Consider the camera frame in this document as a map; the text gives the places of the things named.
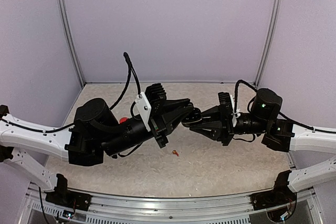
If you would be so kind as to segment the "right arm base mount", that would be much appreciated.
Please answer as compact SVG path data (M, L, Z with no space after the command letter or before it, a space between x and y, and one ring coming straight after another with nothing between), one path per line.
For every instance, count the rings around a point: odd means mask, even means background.
M250 200L253 205L253 209L261 210L272 208L288 204L290 201L296 201L297 193L292 192L288 187L288 178L290 173L291 170L279 173L271 190L251 194Z

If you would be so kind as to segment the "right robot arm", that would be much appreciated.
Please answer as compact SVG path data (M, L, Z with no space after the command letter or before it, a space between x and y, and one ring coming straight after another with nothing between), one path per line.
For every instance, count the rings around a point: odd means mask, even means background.
M262 135L262 144L273 151L335 154L335 130L303 125L281 114L282 98L272 90L257 90L246 113L238 110L237 97L221 92L219 105L203 112L195 108L182 124L224 146L235 135Z

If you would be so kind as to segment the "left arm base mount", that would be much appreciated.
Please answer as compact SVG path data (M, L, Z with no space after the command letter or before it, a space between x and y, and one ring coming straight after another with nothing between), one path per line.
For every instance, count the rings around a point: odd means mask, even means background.
M62 174L56 174L57 183L52 192L46 193L46 201L55 205L88 211L92 196L68 189L68 180Z

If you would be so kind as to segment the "black earbud charging case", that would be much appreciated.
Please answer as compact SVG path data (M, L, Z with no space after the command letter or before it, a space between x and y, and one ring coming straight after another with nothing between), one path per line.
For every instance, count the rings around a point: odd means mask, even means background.
M199 108L193 108L193 111L184 118L181 123L184 127L191 127L202 120L202 112Z

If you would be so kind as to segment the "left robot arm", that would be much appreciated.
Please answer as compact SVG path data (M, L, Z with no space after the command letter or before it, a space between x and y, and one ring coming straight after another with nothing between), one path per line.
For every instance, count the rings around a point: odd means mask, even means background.
M15 118L1 106L1 161L25 174L60 204L73 201L67 180L53 174L27 154L28 150L56 157L77 166L103 163L105 155L133 152L153 138L165 147L167 137L193 111L189 99L165 100L157 105L138 103L139 114L119 122L104 99L95 98L76 110L74 121L59 128Z

